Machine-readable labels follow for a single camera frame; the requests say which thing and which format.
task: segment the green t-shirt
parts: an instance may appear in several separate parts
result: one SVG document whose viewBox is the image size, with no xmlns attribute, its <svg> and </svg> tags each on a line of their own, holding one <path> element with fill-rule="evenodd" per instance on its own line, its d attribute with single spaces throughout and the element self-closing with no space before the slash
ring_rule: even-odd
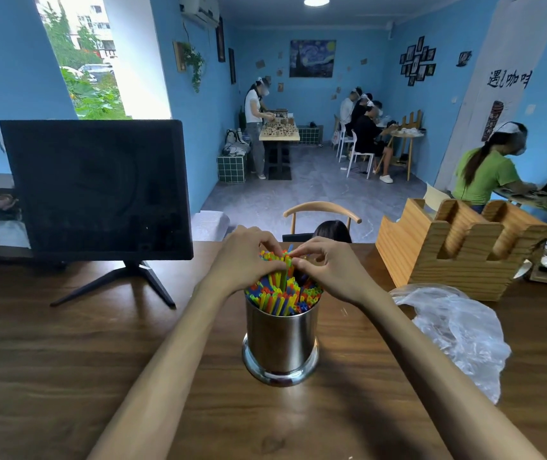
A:
<svg viewBox="0 0 547 460">
<path fill-rule="evenodd" d="M 476 177 L 471 184 L 465 185 L 463 171 L 469 158 L 479 150 L 479 148 L 475 148 L 465 153 L 454 173 L 457 177 L 457 185 L 454 187 L 452 195 L 454 198 L 466 200 L 472 205 L 485 205 L 490 200 L 494 189 L 520 180 L 514 163 L 498 151 L 491 151 L 477 169 Z"/>
</svg>

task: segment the metal container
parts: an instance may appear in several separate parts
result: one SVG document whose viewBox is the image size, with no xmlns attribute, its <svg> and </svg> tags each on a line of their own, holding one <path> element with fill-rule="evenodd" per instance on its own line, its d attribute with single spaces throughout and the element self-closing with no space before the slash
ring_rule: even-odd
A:
<svg viewBox="0 0 547 460">
<path fill-rule="evenodd" d="M 318 363 L 318 303 L 292 317 L 269 315 L 246 300 L 247 334 L 242 356 L 252 376 L 271 386 L 293 386 Z"/>
</svg>

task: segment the white t-shirt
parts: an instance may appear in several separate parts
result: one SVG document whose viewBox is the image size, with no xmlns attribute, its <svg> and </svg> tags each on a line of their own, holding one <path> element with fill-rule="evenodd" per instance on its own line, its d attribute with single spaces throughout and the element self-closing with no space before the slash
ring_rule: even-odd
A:
<svg viewBox="0 0 547 460">
<path fill-rule="evenodd" d="M 354 102 L 350 98 L 346 98 L 341 102 L 341 108 L 339 109 L 339 122 L 342 124 L 348 124 L 352 120 L 352 110 L 354 108 Z"/>
<path fill-rule="evenodd" d="M 256 93 L 256 90 L 252 89 L 246 95 L 246 102 L 244 103 L 244 109 L 246 110 L 246 122 L 247 123 L 262 123 L 263 118 L 257 118 L 252 114 L 252 106 L 250 101 L 256 100 L 256 109 L 258 110 L 261 107 L 259 101 L 259 94 Z"/>
</svg>

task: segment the tile floor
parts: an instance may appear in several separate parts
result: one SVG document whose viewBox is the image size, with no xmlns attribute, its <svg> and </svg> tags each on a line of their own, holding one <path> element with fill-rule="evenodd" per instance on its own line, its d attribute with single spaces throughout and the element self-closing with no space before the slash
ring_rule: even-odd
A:
<svg viewBox="0 0 547 460">
<path fill-rule="evenodd" d="M 247 174 L 243 184 L 216 184 L 203 210 L 223 211 L 231 219 L 231 229 L 237 224 L 259 226 L 282 239 L 291 231 L 291 218 L 282 213 L 295 205 L 313 200 L 335 202 L 353 211 L 363 220 L 352 223 L 350 234 L 354 242 L 371 243 L 383 216 L 398 219 L 407 198 L 420 198 L 426 184 L 412 175 L 406 180 L 405 168 L 392 167 L 394 184 L 385 184 L 372 175 L 350 172 L 346 179 L 347 160 L 339 164 L 331 146 L 291 147 L 292 181 L 261 181 Z M 361 165 L 367 169 L 367 162 Z M 318 224 L 328 219 L 343 219 L 332 213 L 298 213 L 296 232 L 313 232 Z"/>
</svg>

